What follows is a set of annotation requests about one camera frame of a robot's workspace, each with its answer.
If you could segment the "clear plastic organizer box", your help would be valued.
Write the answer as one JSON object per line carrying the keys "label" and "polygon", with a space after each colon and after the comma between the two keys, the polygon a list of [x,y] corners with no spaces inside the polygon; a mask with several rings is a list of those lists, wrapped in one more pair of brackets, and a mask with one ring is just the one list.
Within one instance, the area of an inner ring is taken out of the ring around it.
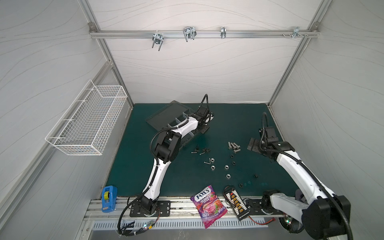
{"label": "clear plastic organizer box", "polygon": [[[186,119],[186,116],[192,117],[195,111],[186,105],[177,101],[172,101],[159,111],[146,119],[146,122],[156,131],[164,128],[170,128],[180,124]],[[204,134],[209,129],[209,125],[203,125],[196,130],[189,132],[181,140],[180,150],[185,147],[194,137],[199,134]]]}

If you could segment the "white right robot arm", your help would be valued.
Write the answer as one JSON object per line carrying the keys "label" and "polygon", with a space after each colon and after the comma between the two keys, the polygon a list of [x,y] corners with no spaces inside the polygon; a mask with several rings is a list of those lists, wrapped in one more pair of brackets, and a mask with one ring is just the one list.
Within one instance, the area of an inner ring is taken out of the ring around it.
{"label": "white right robot arm", "polygon": [[299,222],[314,240],[345,235],[352,240],[350,225],[351,203],[326,187],[300,159],[293,146],[280,141],[275,128],[259,129],[260,139],[253,148],[257,153],[277,162],[298,186],[298,196],[289,197],[278,190],[265,191],[261,209],[266,214],[280,211]]}

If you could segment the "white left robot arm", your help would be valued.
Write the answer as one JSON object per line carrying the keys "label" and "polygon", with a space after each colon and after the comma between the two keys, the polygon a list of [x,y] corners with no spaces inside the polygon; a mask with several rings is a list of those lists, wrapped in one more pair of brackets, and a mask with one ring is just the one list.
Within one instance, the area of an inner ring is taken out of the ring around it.
{"label": "white left robot arm", "polygon": [[174,126],[158,131],[150,142],[150,152],[154,157],[153,168],[140,196],[141,208],[146,214],[153,214],[157,208],[160,189],[168,167],[174,161],[182,145],[182,139],[190,132],[204,133],[209,128],[214,114],[209,107],[199,106],[198,110]]}

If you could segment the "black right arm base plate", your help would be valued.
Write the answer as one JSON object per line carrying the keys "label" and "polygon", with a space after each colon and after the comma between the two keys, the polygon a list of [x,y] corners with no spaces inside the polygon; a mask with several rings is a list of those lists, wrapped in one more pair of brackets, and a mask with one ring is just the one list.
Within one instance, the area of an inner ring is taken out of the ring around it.
{"label": "black right arm base plate", "polygon": [[270,209],[266,210],[262,208],[262,199],[250,199],[245,198],[244,203],[246,207],[250,211],[250,215],[252,216],[275,216],[275,217],[283,217],[284,214],[281,211]]}

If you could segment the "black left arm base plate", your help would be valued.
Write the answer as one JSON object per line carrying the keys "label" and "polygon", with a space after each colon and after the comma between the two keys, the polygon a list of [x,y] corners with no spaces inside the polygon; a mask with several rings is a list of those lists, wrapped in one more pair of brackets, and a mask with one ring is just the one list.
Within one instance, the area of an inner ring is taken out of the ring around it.
{"label": "black left arm base plate", "polygon": [[130,217],[169,217],[171,210],[170,201],[157,201],[151,205],[142,204],[140,201],[131,205]]}

